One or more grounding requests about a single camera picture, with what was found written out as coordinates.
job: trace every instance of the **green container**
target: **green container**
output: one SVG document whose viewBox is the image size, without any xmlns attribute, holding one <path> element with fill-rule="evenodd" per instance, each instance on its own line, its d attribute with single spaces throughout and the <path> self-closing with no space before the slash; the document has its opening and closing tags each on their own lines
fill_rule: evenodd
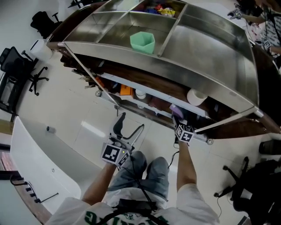
<svg viewBox="0 0 281 225">
<path fill-rule="evenodd" d="M 139 32 L 130 36 L 133 49 L 152 54 L 155 47 L 155 39 L 152 33 Z"/>
</svg>

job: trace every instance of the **white t-shirt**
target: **white t-shirt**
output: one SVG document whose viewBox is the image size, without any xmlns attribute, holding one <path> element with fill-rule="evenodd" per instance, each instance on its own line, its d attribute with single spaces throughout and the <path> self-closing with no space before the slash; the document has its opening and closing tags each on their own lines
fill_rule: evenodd
<svg viewBox="0 0 281 225">
<path fill-rule="evenodd" d="M 104 202 L 113 206 L 116 204 L 117 199 L 120 198 L 132 199 L 132 197 L 136 197 L 137 199 L 134 200 L 145 200 L 144 196 L 139 194 L 138 188 L 124 189 L 124 191 L 126 193 L 122 191 L 118 194 L 116 191 L 108 193 L 102 203 L 97 203 L 93 206 L 75 198 L 67 198 L 46 225 L 94 225 L 98 223 L 101 218 L 113 213 L 115 210 Z M 158 202 L 157 196 L 152 193 L 149 193 L 149 195 L 154 197 L 152 201 L 157 201 L 158 205 L 163 206 L 161 202 Z M 197 186 L 194 184 L 184 185 L 180 188 L 177 194 L 176 207 L 159 209 L 153 212 L 152 215 L 170 225 L 215 225 L 219 223 L 218 216 L 211 207 L 205 203 Z M 134 224 L 154 225 L 155 223 L 136 213 L 118 215 L 107 222 L 107 225 Z"/>
</svg>

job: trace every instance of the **person's legs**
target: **person's legs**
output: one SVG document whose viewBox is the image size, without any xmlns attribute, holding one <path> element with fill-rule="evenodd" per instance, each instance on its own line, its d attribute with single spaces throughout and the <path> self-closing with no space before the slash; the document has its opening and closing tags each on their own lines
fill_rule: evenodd
<svg viewBox="0 0 281 225">
<path fill-rule="evenodd" d="M 136 178 L 142 179 L 142 174 L 147 165 L 145 156 L 142 152 L 135 151 L 131 154 L 131 157 L 132 159 L 129 157 L 121 166 L 120 171 L 113 178 L 108 191 L 133 187 L 136 184 Z"/>
<path fill-rule="evenodd" d="M 149 164 L 147 172 L 148 174 L 146 179 L 140 180 L 144 190 L 167 200 L 169 191 L 169 169 L 166 159 L 163 157 L 158 157 L 153 160 Z"/>
</svg>

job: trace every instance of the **person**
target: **person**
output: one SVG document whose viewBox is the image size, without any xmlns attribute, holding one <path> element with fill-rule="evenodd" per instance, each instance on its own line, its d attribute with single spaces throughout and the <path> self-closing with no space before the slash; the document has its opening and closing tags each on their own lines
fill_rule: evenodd
<svg viewBox="0 0 281 225">
<path fill-rule="evenodd" d="M 261 36 L 267 37 L 270 52 L 276 58 L 281 54 L 281 0 L 256 0 L 256 4 L 263 7 L 264 12 L 259 17 L 242 15 L 242 18 L 256 24 L 267 21 Z"/>
<path fill-rule="evenodd" d="M 146 179 L 142 180 L 147 163 L 143 153 L 135 151 L 131 159 L 128 158 L 122 165 L 109 188 L 116 170 L 113 164 L 105 165 L 82 200 L 66 198 L 46 224 L 218 224 L 217 214 L 205 203 L 197 188 L 196 172 L 188 145 L 179 142 L 179 146 L 176 207 L 166 209 L 169 190 L 167 161 L 163 157 L 153 160 L 148 166 Z M 129 211 L 133 213 L 116 213 L 118 209 L 114 207 L 123 200 L 130 202 Z M 154 203 L 151 215 L 136 213 L 134 207 L 139 203 Z"/>
</svg>

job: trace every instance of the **chair base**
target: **chair base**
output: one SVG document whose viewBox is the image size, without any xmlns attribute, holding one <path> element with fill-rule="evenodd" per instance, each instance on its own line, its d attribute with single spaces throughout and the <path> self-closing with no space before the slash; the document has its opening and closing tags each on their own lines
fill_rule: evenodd
<svg viewBox="0 0 281 225">
<path fill-rule="evenodd" d="M 245 166 L 244 166 L 244 168 L 242 169 L 242 174 L 241 174 L 241 176 L 247 172 L 247 168 L 248 168 L 248 164 L 249 164 L 249 158 L 248 158 L 248 157 L 245 157 L 245 158 L 244 158 L 244 161 L 245 161 Z M 230 173 L 230 175 L 234 178 L 234 180 L 235 180 L 236 182 L 239 180 L 239 178 L 235 175 L 235 173 L 234 173 L 230 168 L 228 168 L 227 166 L 223 166 L 223 170 L 224 170 L 224 171 L 228 171 L 228 172 Z M 232 191 L 234 190 L 234 188 L 235 188 L 235 185 L 232 186 L 232 187 L 228 186 L 227 188 L 225 188 L 225 189 L 221 192 L 221 194 L 219 194 L 219 193 L 217 193 L 217 192 L 214 193 L 214 197 L 216 197 L 216 198 L 221 198 L 221 197 L 227 195 L 228 193 L 232 192 Z"/>
<path fill-rule="evenodd" d="M 41 70 L 40 70 L 40 72 L 38 73 L 38 74 L 35 74 L 34 76 L 30 76 L 30 78 L 29 78 L 29 80 L 32 82 L 31 83 L 31 85 L 30 85 L 30 88 L 29 88 L 29 91 L 30 92 L 33 92 L 33 89 L 32 89 L 32 87 L 34 87 L 34 94 L 36 95 L 36 96 L 39 96 L 39 92 L 37 92 L 36 91 L 36 89 L 37 89 L 37 82 L 39 81 L 39 80 L 46 80 L 46 81 L 49 81 L 49 78 L 46 78 L 46 77 L 39 77 L 40 75 L 41 75 L 41 73 L 43 72 L 43 70 L 47 70 L 48 69 L 48 67 L 43 67 Z"/>
</svg>

